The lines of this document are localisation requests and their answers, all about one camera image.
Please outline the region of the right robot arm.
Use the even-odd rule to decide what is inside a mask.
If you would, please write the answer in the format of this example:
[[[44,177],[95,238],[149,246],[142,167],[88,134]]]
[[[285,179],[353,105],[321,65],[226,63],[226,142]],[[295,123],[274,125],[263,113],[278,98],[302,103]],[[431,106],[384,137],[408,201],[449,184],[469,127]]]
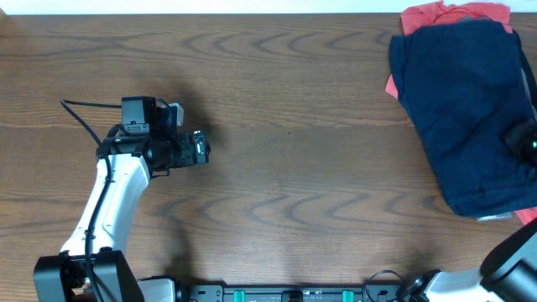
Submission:
[[[446,204],[482,218],[536,205],[536,123],[419,121],[418,133]],[[403,291],[407,301],[534,301],[536,222],[498,244],[479,268],[429,271]]]

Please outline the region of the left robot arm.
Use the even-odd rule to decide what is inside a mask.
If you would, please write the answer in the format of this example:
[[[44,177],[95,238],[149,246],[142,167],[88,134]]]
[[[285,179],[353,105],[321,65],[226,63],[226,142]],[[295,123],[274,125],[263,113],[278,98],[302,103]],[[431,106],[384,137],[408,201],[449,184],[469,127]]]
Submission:
[[[139,200],[149,181],[171,169],[205,164],[202,131],[129,134],[113,129],[99,145],[96,181],[81,219],[60,253],[39,258],[34,286],[40,301],[176,301],[171,277],[137,280],[125,253]]]

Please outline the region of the navy blue shorts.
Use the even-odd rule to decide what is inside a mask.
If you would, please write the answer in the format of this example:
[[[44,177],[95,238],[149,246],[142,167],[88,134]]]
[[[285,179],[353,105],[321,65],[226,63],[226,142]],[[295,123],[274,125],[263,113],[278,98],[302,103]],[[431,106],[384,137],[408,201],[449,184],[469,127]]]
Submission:
[[[516,34],[474,20],[396,35],[389,65],[446,204],[459,216],[536,205],[536,168],[516,155],[534,118]]]

